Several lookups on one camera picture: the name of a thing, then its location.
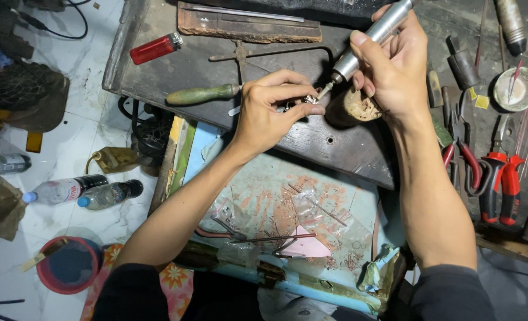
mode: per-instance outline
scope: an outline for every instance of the rotary tool handpiece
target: rotary tool handpiece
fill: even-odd
[[[408,12],[420,0],[400,0],[390,5],[389,9],[369,28],[365,33],[373,41],[382,45],[397,28],[407,19]],[[348,81],[353,74],[359,70],[359,60],[348,48],[333,68],[331,79],[333,83],[339,84],[343,80]]]

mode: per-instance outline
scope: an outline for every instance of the water bottle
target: water bottle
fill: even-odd
[[[0,155],[0,175],[10,172],[24,172],[32,166],[30,157],[21,154]]]
[[[108,179],[103,175],[87,175],[76,178],[49,180],[40,184],[32,192],[24,193],[22,200],[27,203],[56,205],[72,201],[92,187],[105,185]]]
[[[130,179],[124,183],[94,187],[82,194],[78,199],[78,205],[92,211],[99,211],[122,203],[126,199],[138,197],[142,192],[143,184],[137,179]]]

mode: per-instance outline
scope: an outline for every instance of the fingernail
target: fingernail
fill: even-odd
[[[353,87],[355,90],[359,90],[359,83],[357,83],[357,79],[355,79],[355,77],[353,77]]]
[[[353,30],[353,32],[351,32],[351,35],[349,36],[349,40],[355,46],[359,47],[363,42],[365,42],[365,40],[367,40],[367,35],[360,32],[359,30]]]
[[[371,87],[363,86],[363,91],[365,91],[365,94],[367,94],[369,98],[375,95],[375,91],[371,89]]]
[[[326,109],[323,108],[322,106],[315,106],[314,108],[311,109],[311,114],[312,115],[325,115]]]

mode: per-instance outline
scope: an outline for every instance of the pink paper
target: pink paper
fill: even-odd
[[[298,226],[291,235],[301,235],[301,234],[310,234],[302,226]],[[288,239],[284,244],[291,242],[291,239]],[[282,255],[302,255],[306,258],[323,258],[330,257],[331,251],[325,245],[322,244],[315,237],[303,237],[297,239],[292,245],[286,247],[280,252]]]

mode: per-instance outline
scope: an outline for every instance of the bucket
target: bucket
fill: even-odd
[[[42,250],[63,237],[46,243]],[[82,237],[66,237],[68,243],[36,265],[42,284],[59,294],[82,292],[96,278],[103,263],[101,247]]]

